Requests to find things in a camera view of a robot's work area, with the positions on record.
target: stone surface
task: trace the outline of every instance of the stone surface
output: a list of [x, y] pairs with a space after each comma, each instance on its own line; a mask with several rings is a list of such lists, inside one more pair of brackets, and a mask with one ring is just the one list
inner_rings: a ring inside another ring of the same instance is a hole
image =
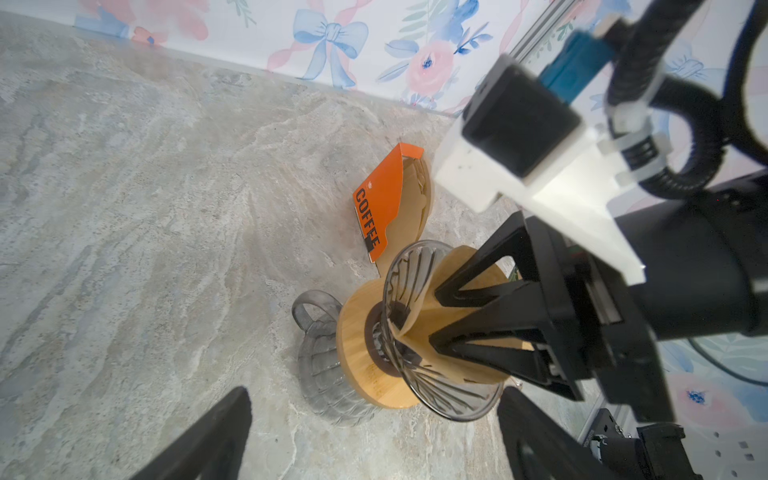
[[[511, 477], [493, 415], [339, 429], [296, 377], [293, 299], [376, 277], [352, 189], [449, 119], [9, 14], [0, 65], [0, 478], [126, 478], [237, 385], [241, 478]], [[512, 209], [440, 193], [424, 238]], [[541, 404], [572, 432], [591, 407]]]

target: blue bow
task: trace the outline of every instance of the blue bow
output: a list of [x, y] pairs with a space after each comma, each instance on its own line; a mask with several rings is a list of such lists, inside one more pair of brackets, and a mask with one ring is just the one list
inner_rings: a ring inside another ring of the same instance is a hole
[[339, 50], [349, 58], [357, 58], [362, 46], [368, 39], [368, 27], [362, 22], [353, 22], [346, 27], [338, 23], [328, 23], [325, 15], [314, 10], [301, 9], [293, 20], [293, 37], [300, 43], [315, 43], [315, 53], [302, 80], [314, 80], [326, 67], [326, 42], [331, 48], [331, 78], [336, 88], [353, 87], [355, 82], [349, 78], [341, 66]]

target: blue connector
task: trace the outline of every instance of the blue connector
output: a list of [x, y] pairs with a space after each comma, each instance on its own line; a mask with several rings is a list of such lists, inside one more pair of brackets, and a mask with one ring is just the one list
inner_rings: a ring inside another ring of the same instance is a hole
[[614, 55], [606, 42], [586, 31], [574, 31], [538, 80], [563, 102], [571, 104]]

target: wooden base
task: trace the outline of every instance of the wooden base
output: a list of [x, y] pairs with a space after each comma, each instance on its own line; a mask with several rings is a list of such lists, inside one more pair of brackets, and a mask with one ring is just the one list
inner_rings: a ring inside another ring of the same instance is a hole
[[339, 314], [336, 348], [347, 380], [364, 399], [385, 409], [407, 409], [419, 400], [372, 344], [371, 330], [381, 318], [383, 292], [384, 279], [380, 278], [352, 294]]

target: orange cardboard packaging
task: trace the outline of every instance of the orange cardboard packaging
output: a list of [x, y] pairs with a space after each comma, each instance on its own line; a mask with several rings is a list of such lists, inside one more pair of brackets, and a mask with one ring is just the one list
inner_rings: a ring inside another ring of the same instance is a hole
[[423, 155], [421, 147], [397, 144], [352, 194], [368, 256], [380, 276], [427, 223], [432, 185]]

